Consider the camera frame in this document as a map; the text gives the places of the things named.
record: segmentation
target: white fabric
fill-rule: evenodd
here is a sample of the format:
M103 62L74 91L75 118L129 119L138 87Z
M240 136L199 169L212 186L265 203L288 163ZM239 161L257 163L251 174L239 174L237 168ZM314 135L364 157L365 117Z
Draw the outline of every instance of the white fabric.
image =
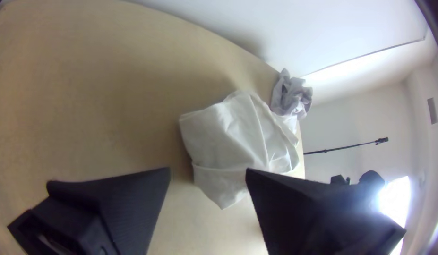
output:
M295 126L272 113L255 93L236 91L223 102L181 115L195 184L221 209L247 193L247 168L286 173L299 163Z

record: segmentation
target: beige table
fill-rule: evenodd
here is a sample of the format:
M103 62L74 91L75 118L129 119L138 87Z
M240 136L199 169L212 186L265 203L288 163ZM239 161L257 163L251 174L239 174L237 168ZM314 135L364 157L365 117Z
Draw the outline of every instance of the beige table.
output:
M249 198L221 211L193 185L178 117L237 89L268 102L277 75L233 43L139 5L9 3L0 12L0 254L23 253L6 226L47 196L47 180L166 165L172 182L149 254L266 254ZM304 176L303 163L292 175Z

